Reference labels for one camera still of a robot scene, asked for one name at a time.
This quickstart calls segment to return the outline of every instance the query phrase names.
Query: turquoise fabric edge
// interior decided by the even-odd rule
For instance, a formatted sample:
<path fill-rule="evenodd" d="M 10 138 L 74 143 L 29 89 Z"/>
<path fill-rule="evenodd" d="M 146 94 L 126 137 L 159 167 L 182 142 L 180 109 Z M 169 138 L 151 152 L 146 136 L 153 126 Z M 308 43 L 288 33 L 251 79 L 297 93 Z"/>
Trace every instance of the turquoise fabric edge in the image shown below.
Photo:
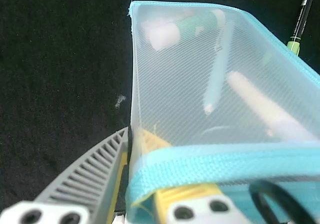
<path fill-rule="evenodd" d="M 213 3 L 198 3 L 198 2 L 168 2 L 168 1 L 147 1 L 147 0 L 136 0 L 132 1 L 129 6 L 129 16 L 133 17 L 132 9 L 134 6 L 138 5 L 162 5 L 162 6 L 203 6 L 203 7 L 215 7 L 215 8 L 227 8 L 230 10 L 237 11 L 241 13 L 243 16 L 247 17 L 253 24 L 258 27 L 258 30 L 265 37 L 272 41 L 273 45 L 276 45 L 283 54 L 285 54 L 289 59 L 292 60 L 292 63 L 303 73 L 305 74 L 310 81 L 315 83 L 318 88 L 320 88 L 320 75 L 318 75 L 310 66 L 308 66 L 302 59 L 296 56 L 293 52 L 288 50 L 288 48 L 277 38 L 275 37 L 262 23 L 260 23 L 252 14 L 230 6 L 225 6 L 221 4 L 213 4 Z M 133 22 L 131 23 L 131 31 L 133 31 Z"/>
<path fill-rule="evenodd" d="M 184 148 L 187 152 L 193 153 L 196 153 L 196 149 L 200 149 L 199 146 L 183 146 L 179 148 Z M 166 155 L 166 152 L 174 151 L 174 149 L 160 149 L 148 154 L 153 156 L 161 155 L 163 162 L 153 165 L 144 163 L 144 167 L 138 169 L 129 182 L 125 198 L 128 218 L 132 222 L 138 221 L 137 223 L 144 223 L 142 221 L 144 219 L 147 220 L 146 223 L 150 222 L 148 214 L 145 211 L 131 208 L 131 205 L 133 202 L 140 200 L 159 188 L 279 176 L 320 175 L 320 168 L 315 168 L 320 167 L 319 148 L 218 153 L 206 156 L 180 157 L 168 161 L 164 159 L 164 157 L 170 156 L 169 154 Z M 224 189 L 222 188 L 236 202 L 236 205 L 239 205 L 239 202 L 241 203 L 241 201 L 235 200 L 233 195 Z M 315 204 L 308 200 L 312 199 L 312 196 L 314 196 L 313 192 L 306 192 L 301 201 L 306 204 L 307 209 L 320 209 L 319 206 L 313 207 Z M 245 199 L 245 203 L 240 204 L 239 208 L 246 215 L 250 216 L 252 209 L 246 210 L 249 200 L 248 196 Z"/>
<path fill-rule="evenodd" d="M 309 213 L 314 217 L 320 212 L 320 183 L 319 182 L 279 182 L 279 186 L 287 190 L 293 197 L 295 197 L 300 204 L 302 204 Z M 222 186 L 220 189 L 225 195 L 232 199 L 233 203 L 240 209 L 241 212 L 255 224 L 264 224 L 265 221 L 255 208 L 249 195 L 249 185 L 233 185 Z M 268 200 L 274 213 L 281 223 L 289 221 L 287 215 L 281 210 L 279 206 Z M 148 209 L 153 209 L 153 197 L 148 198 L 143 202 L 143 205 Z M 129 209 L 127 210 L 127 218 L 130 223 L 139 224 L 155 224 L 155 220 L 143 209 Z"/>

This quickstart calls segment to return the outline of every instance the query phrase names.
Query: pencil case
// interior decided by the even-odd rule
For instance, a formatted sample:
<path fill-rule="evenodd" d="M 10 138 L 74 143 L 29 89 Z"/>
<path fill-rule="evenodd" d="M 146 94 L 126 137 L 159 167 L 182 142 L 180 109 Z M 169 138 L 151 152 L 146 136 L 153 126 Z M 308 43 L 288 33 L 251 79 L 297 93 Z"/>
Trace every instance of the pencil case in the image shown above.
<path fill-rule="evenodd" d="M 154 223 L 154 193 L 215 183 L 253 222 L 256 179 L 320 214 L 320 77 L 251 14 L 133 1 L 132 223 Z M 274 207 L 278 218 L 288 221 Z"/>

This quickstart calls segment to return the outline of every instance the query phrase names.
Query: light blue pen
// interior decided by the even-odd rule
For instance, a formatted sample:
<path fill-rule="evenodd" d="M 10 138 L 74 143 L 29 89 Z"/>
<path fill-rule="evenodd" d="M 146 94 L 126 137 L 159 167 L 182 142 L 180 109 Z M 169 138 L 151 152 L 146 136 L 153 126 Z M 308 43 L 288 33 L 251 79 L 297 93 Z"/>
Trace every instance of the light blue pen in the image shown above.
<path fill-rule="evenodd" d="M 210 115 L 215 110 L 221 97 L 234 32 L 234 23 L 227 22 L 221 31 L 220 40 L 217 41 L 220 50 L 216 53 L 207 87 L 203 95 L 203 108 L 207 115 Z"/>

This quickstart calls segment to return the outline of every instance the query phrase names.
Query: pen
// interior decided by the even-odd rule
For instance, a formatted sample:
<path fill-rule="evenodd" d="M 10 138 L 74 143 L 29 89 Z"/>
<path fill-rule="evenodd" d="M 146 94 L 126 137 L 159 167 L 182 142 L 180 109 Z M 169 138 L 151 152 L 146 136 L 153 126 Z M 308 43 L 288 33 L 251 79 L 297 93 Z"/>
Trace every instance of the pen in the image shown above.
<path fill-rule="evenodd" d="M 287 44 L 287 47 L 296 55 L 298 55 L 300 51 L 301 36 L 305 29 L 312 1 L 313 0 L 302 0 L 301 10 L 298 19 L 296 20 L 296 26 L 294 27 L 293 34 Z"/>

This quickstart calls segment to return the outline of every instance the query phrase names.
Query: white plastic part with holes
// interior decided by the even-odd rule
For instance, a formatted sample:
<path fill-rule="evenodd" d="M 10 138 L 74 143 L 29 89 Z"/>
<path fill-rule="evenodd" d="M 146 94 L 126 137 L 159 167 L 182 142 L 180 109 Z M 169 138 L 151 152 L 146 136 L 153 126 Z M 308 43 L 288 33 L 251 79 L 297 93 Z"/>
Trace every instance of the white plastic part with holes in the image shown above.
<path fill-rule="evenodd" d="M 36 222 L 30 222 L 32 224 L 62 224 L 63 217 L 70 213 L 80 216 L 77 224 L 89 223 L 89 211 L 82 206 L 22 201 L 3 210 L 0 215 L 0 224 L 21 224 L 25 214 L 33 210 L 40 211 L 41 216 Z"/>
<path fill-rule="evenodd" d="M 212 201 L 224 203 L 228 210 L 224 212 L 213 211 L 210 208 Z M 190 219 L 178 219 L 175 211 L 179 207 L 188 208 L 192 211 Z M 166 224 L 251 224 L 242 212 L 233 204 L 230 198 L 224 195 L 212 195 L 198 199 L 183 200 L 173 203 L 167 212 Z"/>

